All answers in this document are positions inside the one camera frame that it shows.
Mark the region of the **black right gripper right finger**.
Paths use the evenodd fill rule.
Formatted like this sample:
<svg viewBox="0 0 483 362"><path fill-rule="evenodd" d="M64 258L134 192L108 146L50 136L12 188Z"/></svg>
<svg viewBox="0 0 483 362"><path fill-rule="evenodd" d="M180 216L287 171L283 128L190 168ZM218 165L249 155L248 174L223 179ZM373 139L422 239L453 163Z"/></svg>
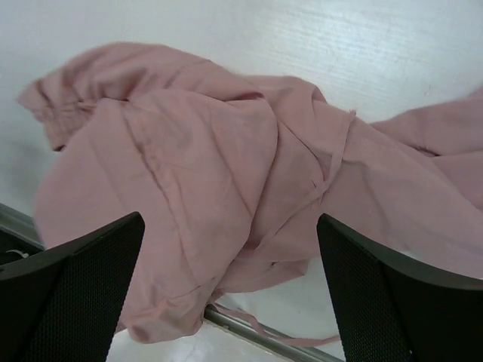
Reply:
<svg viewBox="0 0 483 362"><path fill-rule="evenodd" d="M317 223L347 361L480 361L482 282L417 261L335 218Z"/></svg>

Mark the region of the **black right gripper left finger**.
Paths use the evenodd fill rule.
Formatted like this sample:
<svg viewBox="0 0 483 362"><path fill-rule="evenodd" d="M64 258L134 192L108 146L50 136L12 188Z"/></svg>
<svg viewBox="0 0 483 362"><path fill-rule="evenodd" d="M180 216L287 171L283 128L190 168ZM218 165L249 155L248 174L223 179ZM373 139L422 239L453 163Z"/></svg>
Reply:
<svg viewBox="0 0 483 362"><path fill-rule="evenodd" d="M3 361L105 361L137 263L138 212L1 266Z"/></svg>

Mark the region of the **pink trousers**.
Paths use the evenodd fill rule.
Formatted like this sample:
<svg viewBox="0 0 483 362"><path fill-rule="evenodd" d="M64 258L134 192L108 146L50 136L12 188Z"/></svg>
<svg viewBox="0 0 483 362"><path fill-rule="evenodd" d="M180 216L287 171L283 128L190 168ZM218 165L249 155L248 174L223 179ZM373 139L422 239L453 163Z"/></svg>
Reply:
<svg viewBox="0 0 483 362"><path fill-rule="evenodd" d="M144 219L118 323L138 342L190 336L218 297L305 275L324 213L482 277L480 90L368 124L299 78L115 43L18 101L58 153L33 215L48 247L134 211Z"/></svg>

